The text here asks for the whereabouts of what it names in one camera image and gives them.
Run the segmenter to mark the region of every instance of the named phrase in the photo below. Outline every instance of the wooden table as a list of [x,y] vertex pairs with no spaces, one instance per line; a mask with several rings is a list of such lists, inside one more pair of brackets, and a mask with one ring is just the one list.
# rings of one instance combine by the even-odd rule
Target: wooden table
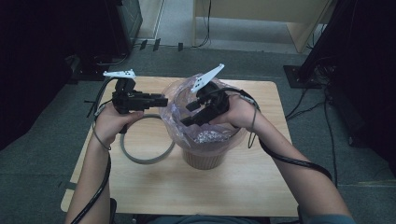
[[319,23],[327,23],[336,0],[194,0],[192,44],[195,46],[196,17],[285,21],[297,52],[303,52]]
[[[137,77],[137,91],[161,93],[179,78]],[[259,103],[262,113],[290,140],[276,85],[266,81],[222,80],[243,89]],[[106,88],[104,100],[110,99],[116,81]],[[146,113],[158,113],[151,108]],[[77,183],[89,136],[78,158],[70,182]],[[129,161],[120,150],[120,137],[112,144],[110,194],[117,200],[119,213],[165,215],[219,215],[248,217],[296,217],[297,202],[290,193],[272,158],[256,140],[248,148],[243,143],[231,149],[224,162],[212,170],[190,167],[175,146],[158,163],[140,165]],[[125,136],[125,147],[140,159],[163,153],[171,143],[160,119],[139,120]],[[62,210],[67,211],[73,190],[67,189]]]

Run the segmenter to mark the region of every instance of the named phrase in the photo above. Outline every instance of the black cable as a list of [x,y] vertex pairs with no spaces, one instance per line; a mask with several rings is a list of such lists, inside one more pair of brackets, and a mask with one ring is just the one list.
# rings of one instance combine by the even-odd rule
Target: black cable
[[[256,122],[256,114],[257,114],[257,107],[254,107],[254,116],[253,116],[253,121],[251,122],[251,129],[253,130],[254,128],[254,122]],[[257,134],[254,133],[253,135],[253,139],[251,138],[251,136],[253,135],[253,133],[250,133],[250,135],[248,136],[248,141],[247,141],[247,148],[251,148],[253,146],[253,142],[254,139],[256,138]]]
[[108,78],[107,80],[105,80],[105,82],[103,83],[103,85],[102,85],[102,87],[100,88],[98,94],[96,95],[95,103],[93,103],[93,111],[94,111],[93,113],[96,113],[96,111],[98,110],[98,107],[99,107],[99,104],[100,104],[100,99],[102,98],[103,93],[105,92],[105,88],[106,88],[107,84],[108,84],[110,81],[114,80],[114,79],[116,79],[116,78],[115,78],[115,77],[110,77],[110,78]]
[[348,37],[347,37],[347,40],[346,40],[345,50],[343,52],[339,53],[339,54],[335,54],[333,56],[322,57],[322,58],[319,58],[319,59],[315,60],[313,63],[311,63],[309,65],[307,71],[310,71],[311,67],[313,67],[314,70],[315,70],[315,68],[317,67],[317,65],[318,65],[318,63],[320,61],[324,61],[324,60],[328,60],[328,59],[332,59],[332,58],[337,58],[337,57],[340,57],[340,56],[342,56],[343,54],[345,54],[347,52],[347,49],[349,48],[350,38],[352,36],[353,21],[355,19],[355,12],[356,12],[356,7],[358,5],[358,2],[359,2],[359,0],[356,0],[355,6],[353,7],[352,18],[351,18],[351,22],[350,22],[350,26],[349,26],[349,33],[348,33]]
[[292,158],[289,158],[289,157],[281,156],[279,154],[276,154],[270,148],[268,148],[260,138],[259,138],[259,142],[260,142],[260,145],[262,146],[262,149],[268,155],[270,155],[272,158],[275,158],[275,159],[277,159],[279,161],[283,161],[283,162],[286,162],[286,163],[289,163],[289,164],[303,166],[303,167],[306,167],[306,168],[310,168],[310,169],[319,171],[319,172],[323,173],[324,175],[326,175],[327,177],[329,177],[330,180],[332,180],[332,175],[324,167],[322,167],[320,165],[317,165],[317,164],[314,164],[313,162],[310,162],[310,161],[300,161],[300,160],[295,160],[295,159],[292,159]]
[[297,224],[300,223],[300,220],[294,220],[290,222],[278,222],[277,224]]
[[206,37],[204,39],[204,41],[199,45],[199,46],[192,46],[192,48],[200,48],[202,46],[204,46],[205,44],[207,44],[207,41],[212,42],[210,39],[210,11],[212,9],[212,0],[209,1],[209,10],[207,12],[207,24],[205,22],[205,18],[204,18],[204,23],[206,26]]
[[[321,28],[320,28],[320,34],[321,34],[321,35],[323,34],[324,25],[325,25],[325,24],[322,24],[322,26],[321,26]],[[312,33],[312,46],[311,46],[309,43],[307,43],[307,44],[306,44],[306,47],[307,47],[308,49],[313,49],[314,46],[315,46],[315,44],[316,44],[316,41],[315,41],[315,31],[313,31],[313,33]]]
[[320,103],[317,103],[317,104],[315,104],[314,106],[312,106],[312,107],[310,107],[310,108],[308,108],[308,109],[306,109],[306,110],[298,111],[298,112],[296,112],[295,114],[293,114],[293,115],[287,117],[287,118],[286,118],[286,121],[289,121],[289,120],[291,120],[291,119],[294,119],[294,118],[296,118],[296,117],[302,115],[303,113],[312,111],[313,109],[315,109],[315,108],[317,108],[318,106],[323,105],[323,104],[325,104],[325,102],[320,102]]
[[300,100],[298,101],[297,105],[289,112],[289,114],[287,116],[285,116],[286,119],[288,119],[288,117],[290,117],[294,113],[294,111],[296,111],[296,109],[300,106],[301,101],[303,100],[303,98],[308,90],[309,89],[303,89],[303,91],[301,93]]
[[120,63],[123,63],[126,58],[128,58],[128,54],[125,54],[125,56],[120,61],[118,61],[116,63],[97,63],[96,65],[99,65],[99,66],[118,65]]
[[87,203],[87,205],[85,205],[85,207],[81,210],[81,212],[71,222],[72,224],[79,223],[85,217],[85,215],[91,210],[91,208],[96,203],[96,201],[99,199],[100,195],[102,194],[103,190],[106,187],[108,178],[110,177],[110,170],[111,170],[111,158],[110,158],[110,153],[109,153],[108,160],[107,160],[106,172],[105,172],[105,178],[103,179],[102,184],[100,185],[100,187],[96,191],[96,193],[93,195],[91,200]]
[[334,169],[334,185],[336,188],[338,188],[338,172],[337,172],[337,161],[336,161],[336,157],[335,157],[334,135],[332,133],[332,125],[329,122],[329,115],[327,113],[327,103],[328,103],[328,97],[325,92],[325,101],[324,101],[323,109],[324,109],[324,115],[326,118],[327,127],[329,128],[330,138],[332,141],[332,167]]
[[256,107],[259,111],[261,111],[259,105],[257,104],[257,102],[254,100],[254,98],[251,95],[249,95],[247,92],[245,92],[243,90],[238,90],[238,89],[229,88],[229,87],[225,87],[225,88],[222,88],[222,89],[219,89],[219,90],[211,91],[211,92],[201,96],[200,98],[198,98],[197,101],[200,102],[202,100],[206,100],[206,97],[210,96],[211,94],[214,94],[214,93],[217,93],[217,92],[221,92],[221,91],[238,92],[239,94],[241,94],[241,95],[247,97],[248,99],[252,100],[251,103],[254,105],[254,107]]

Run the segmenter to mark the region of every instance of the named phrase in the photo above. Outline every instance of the tabletop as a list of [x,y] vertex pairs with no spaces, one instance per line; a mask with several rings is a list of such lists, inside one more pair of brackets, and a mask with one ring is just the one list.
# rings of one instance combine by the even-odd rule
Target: tabletop
[[[161,93],[177,77],[136,77],[137,91]],[[276,84],[268,81],[226,80],[224,83],[248,92],[262,113],[290,141]],[[111,98],[116,81],[111,81],[103,101]],[[145,113],[158,114],[158,108]],[[70,182],[77,183],[89,136],[81,150]],[[160,119],[141,119],[125,134],[125,148],[139,159],[162,154],[172,143]],[[248,148],[248,135],[227,152],[224,162],[211,170],[198,170],[182,159],[175,146],[163,161],[142,165],[130,161],[120,149],[120,135],[110,151],[112,168],[110,195],[118,213],[162,215],[216,215],[246,217],[296,217],[297,202],[268,156],[256,140]],[[67,211],[73,196],[67,189],[61,204]]]

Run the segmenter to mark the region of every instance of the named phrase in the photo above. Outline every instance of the sleeve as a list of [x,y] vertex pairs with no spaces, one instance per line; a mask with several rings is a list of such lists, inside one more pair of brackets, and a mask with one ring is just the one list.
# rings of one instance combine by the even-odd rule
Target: sleeve
[[323,215],[308,219],[307,224],[356,224],[351,217],[343,215]]

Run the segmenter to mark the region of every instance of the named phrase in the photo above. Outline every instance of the clear plastic bag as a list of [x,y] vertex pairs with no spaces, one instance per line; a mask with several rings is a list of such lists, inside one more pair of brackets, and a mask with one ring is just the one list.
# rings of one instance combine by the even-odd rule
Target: clear plastic bag
[[[191,88],[196,78],[201,75],[181,79],[165,88],[163,94],[168,98],[168,106],[160,108],[160,116],[169,136],[181,148],[195,156],[216,157],[240,144],[247,131],[235,129],[231,124],[210,125],[206,123],[202,126],[192,124],[187,127],[180,122],[181,119],[192,117],[200,111],[197,109],[190,112],[186,105],[196,100],[196,93],[192,93]],[[232,87],[216,78],[212,81],[219,88]]]

